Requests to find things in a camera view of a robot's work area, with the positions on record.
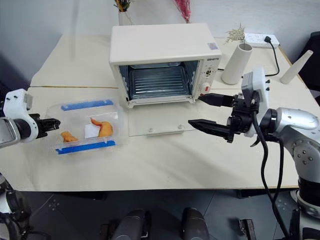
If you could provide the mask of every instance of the oven label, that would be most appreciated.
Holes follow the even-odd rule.
[[[209,42],[209,43],[207,43],[208,44],[208,46],[209,46],[209,48],[211,49],[211,50],[216,50],[216,49],[218,49],[218,46],[217,46],[217,44],[215,43],[215,42]]]
[[[207,60],[207,61],[215,61],[215,60],[219,60],[219,58],[218,58],[218,57],[215,57],[215,58],[207,58],[206,60]]]

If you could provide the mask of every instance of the clear plastic box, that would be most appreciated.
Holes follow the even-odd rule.
[[[124,129],[124,111],[115,98],[57,104],[48,108],[46,116],[61,122],[59,129],[52,131],[53,134],[48,136],[50,142],[55,143],[54,149],[57,154],[101,148],[111,150],[128,140],[128,132]],[[98,122],[109,122],[113,134],[98,137],[100,128],[91,123],[91,118]],[[62,132],[69,132],[78,140],[64,142]]]

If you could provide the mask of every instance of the gray floor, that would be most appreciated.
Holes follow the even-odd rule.
[[[101,201],[58,193],[24,194],[33,211],[31,224],[36,231],[50,234],[53,240],[99,240],[101,224],[120,219],[137,208],[151,211],[153,240],[179,239],[185,207],[197,208],[204,214],[212,240],[246,239],[238,234],[238,219],[253,220],[258,240],[282,237],[266,195],[239,199],[233,190],[114,191]],[[282,192],[277,205],[288,228],[295,202],[288,192]]]

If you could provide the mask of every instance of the black cable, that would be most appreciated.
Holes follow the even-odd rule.
[[[33,234],[33,235],[40,235],[45,237],[46,240],[51,240],[51,236],[49,234],[46,234],[42,231],[29,231],[28,234]]]
[[[278,141],[279,141],[279,146],[280,146],[280,164],[279,164],[278,183],[277,183],[276,190],[275,190],[275,193],[273,195],[273,201],[272,201],[272,210],[273,211],[278,211],[277,206],[276,206],[276,200],[277,200],[277,197],[278,197],[279,192],[280,192],[281,183],[282,183],[282,177],[283,177],[283,173],[284,173],[284,155],[285,155],[284,142],[281,139],[279,139]],[[279,214],[279,212],[278,212],[278,217],[281,219],[281,221],[279,221],[280,228],[281,228],[283,234],[285,234],[287,229],[286,229],[284,221],[282,220],[281,215]]]
[[[264,188],[266,190],[266,194],[268,195],[268,197],[269,197],[269,199],[270,199],[270,201],[272,203],[273,214],[274,214],[277,222],[279,223],[279,225],[281,227],[281,230],[283,231],[284,236],[287,238],[287,237],[289,237],[288,231],[287,231],[287,229],[285,227],[285,224],[284,224],[284,222],[283,222],[283,220],[282,220],[282,218],[281,218],[281,216],[279,214],[277,206],[275,204],[273,204],[274,198],[272,197],[272,195],[270,193],[270,190],[269,190],[269,187],[267,185],[266,178],[265,178],[265,168],[266,168],[266,163],[267,163],[267,159],[268,159],[268,145],[267,145],[265,137],[264,137],[264,135],[263,135],[263,133],[262,133],[260,127],[259,127],[258,120],[257,120],[257,112],[253,111],[251,116],[252,116],[252,123],[253,123],[254,129],[255,129],[255,131],[256,131],[256,133],[258,135],[258,138],[259,138],[259,140],[260,140],[260,142],[262,144],[262,147],[263,147],[263,159],[262,159],[262,163],[261,163],[261,179],[262,179],[262,183],[263,183],[263,186],[264,186]]]
[[[267,43],[269,43],[273,49],[273,54],[274,54],[274,59],[275,59],[275,64],[276,64],[276,68],[277,68],[277,72],[274,73],[274,74],[267,74],[265,75],[266,77],[271,77],[271,76],[275,76],[275,75],[278,75],[278,73],[280,72],[280,68],[279,68],[279,64],[278,64],[278,59],[277,59],[277,55],[276,55],[276,50],[275,50],[275,47],[274,45],[271,43],[271,40],[268,41]]]

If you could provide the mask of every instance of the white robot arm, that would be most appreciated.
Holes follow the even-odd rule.
[[[296,230],[282,231],[285,239],[320,239],[320,127],[319,120],[309,112],[280,107],[277,110],[268,108],[270,88],[265,79],[262,67],[255,68],[243,76],[242,93],[227,96],[215,93],[205,94],[199,99],[212,106],[231,107],[232,113],[227,125],[216,124],[215,121],[196,119],[188,122],[196,129],[207,134],[223,137],[232,143],[235,134],[243,133],[252,137],[258,133],[255,146],[263,141],[265,150],[263,161],[268,158],[266,141],[283,143],[290,152],[299,175],[299,206]],[[272,209],[278,221],[282,221],[275,206],[275,199],[269,192]]]
[[[19,142],[31,142],[59,128],[57,119],[40,119],[39,114],[28,114],[32,96],[24,89],[8,92],[2,105],[0,110],[3,109],[5,117],[0,118],[0,149]]]

